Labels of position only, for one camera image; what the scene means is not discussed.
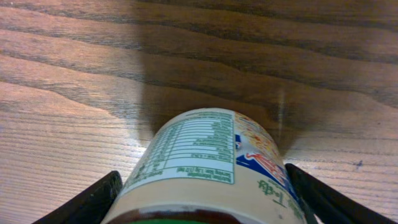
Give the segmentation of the green lid jar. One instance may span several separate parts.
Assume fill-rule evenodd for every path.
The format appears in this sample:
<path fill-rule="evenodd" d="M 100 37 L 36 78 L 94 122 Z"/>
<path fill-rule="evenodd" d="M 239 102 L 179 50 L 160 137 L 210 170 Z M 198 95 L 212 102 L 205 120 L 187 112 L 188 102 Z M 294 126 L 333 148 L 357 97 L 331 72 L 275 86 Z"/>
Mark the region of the green lid jar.
<path fill-rule="evenodd" d="M 306 223 L 269 133 L 235 111 L 182 113 L 155 134 L 105 223 Z"/>

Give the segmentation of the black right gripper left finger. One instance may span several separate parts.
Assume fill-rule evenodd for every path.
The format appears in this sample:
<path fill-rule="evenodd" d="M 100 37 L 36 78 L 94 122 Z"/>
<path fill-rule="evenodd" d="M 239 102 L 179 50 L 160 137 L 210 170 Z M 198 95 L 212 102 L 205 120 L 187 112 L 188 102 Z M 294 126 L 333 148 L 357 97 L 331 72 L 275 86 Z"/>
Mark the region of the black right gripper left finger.
<path fill-rule="evenodd" d="M 101 223 L 122 187 L 120 173 L 113 170 L 34 224 Z"/>

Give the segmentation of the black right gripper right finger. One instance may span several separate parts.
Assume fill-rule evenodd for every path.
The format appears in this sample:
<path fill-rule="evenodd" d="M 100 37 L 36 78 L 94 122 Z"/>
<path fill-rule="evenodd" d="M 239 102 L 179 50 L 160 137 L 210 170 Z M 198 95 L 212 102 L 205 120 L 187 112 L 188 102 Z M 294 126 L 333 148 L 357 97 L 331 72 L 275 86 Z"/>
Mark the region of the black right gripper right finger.
<path fill-rule="evenodd" d="M 285 165 L 307 221 L 316 223 L 396 224 L 395 221 L 351 200 L 293 164 Z"/>

